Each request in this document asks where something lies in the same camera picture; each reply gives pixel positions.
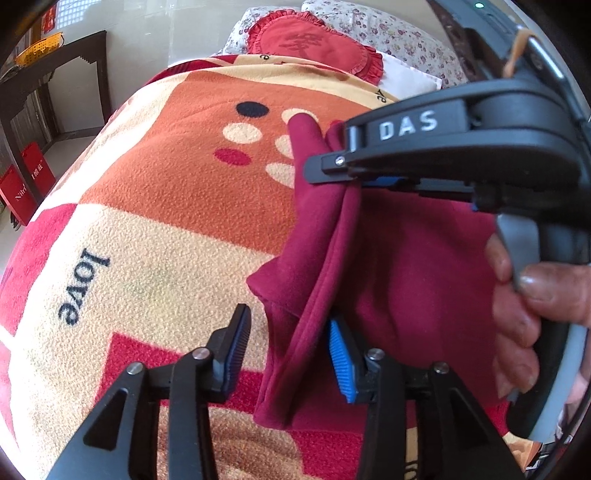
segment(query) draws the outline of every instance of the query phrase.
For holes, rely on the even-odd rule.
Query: metal screw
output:
[[[129,375],[137,375],[138,373],[140,373],[142,370],[144,369],[144,366],[140,363],[140,362],[134,362],[132,364],[129,364],[127,366],[127,368],[125,369],[125,371],[129,374]]]
[[[368,358],[376,362],[384,358],[386,353],[381,348],[370,348],[368,350]]]
[[[438,374],[448,374],[449,373],[449,365],[445,362],[437,362],[435,363],[435,365],[433,365],[433,369],[438,373]]]
[[[195,360],[205,360],[206,358],[209,358],[209,355],[211,354],[212,353],[209,351],[209,348],[204,346],[200,346],[199,348],[193,350],[193,358]]]

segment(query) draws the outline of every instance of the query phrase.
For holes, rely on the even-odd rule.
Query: blanket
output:
[[[290,118],[308,113],[326,131],[393,101],[321,64],[225,56],[158,76],[113,115],[41,205],[0,284],[0,413],[25,477],[45,477],[126,365],[174,362],[247,303],[238,389],[210,409],[220,478],[354,478],[359,433],[254,423],[268,327],[245,280],[294,226]],[[166,427],[164,407],[162,479]],[[414,430],[408,442],[412,459]]]

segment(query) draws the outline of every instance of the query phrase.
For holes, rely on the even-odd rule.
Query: pillow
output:
[[[275,10],[284,10],[291,8],[297,12],[300,11],[297,7],[252,7],[244,12],[242,18],[234,25],[230,37],[226,42],[226,46],[219,52],[221,55],[241,55],[246,53],[246,41],[248,39],[248,31],[256,23],[256,21],[268,15]]]
[[[248,53],[313,60],[377,85],[382,56],[332,28],[309,12],[278,10],[250,29]]]
[[[443,87],[467,82],[460,62],[450,48],[394,15],[338,0],[304,0],[301,9],[364,45],[441,78]]]
[[[378,53],[382,55],[384,62],[384,74],[378,87],[391,93],[399,100],[434,92],[441,88],[442,80],[440,78],[410,67],[402,60],[387,53]]]

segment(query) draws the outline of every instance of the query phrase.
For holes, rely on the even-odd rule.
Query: dark wooden furniture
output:
[[[0,84],[0,126],[4,130],[4,141],[12,164],[20,173],[24,184],[38,205],[43,201],[43,197],[24,164],[16,136],[11,128],[11,120],[23,109],[27,96],[40,88],[46,75],[69,61],[81,57],[90,64],[96,63],[100,105],[103,119],[107,123],[112,113],[112,106],[107,76],[106,37],[107,32],[103,30],[67,43]],[[96,135],[101,129],[102,127],[97,127],[64,132],[53,139],[53,142],[89,137]]]

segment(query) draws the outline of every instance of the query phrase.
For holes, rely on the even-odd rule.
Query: pink dot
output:
[[[247,154],[234,148],[218,148],[213,155],[224,163],[238,167],[244,167],[252,162]]]

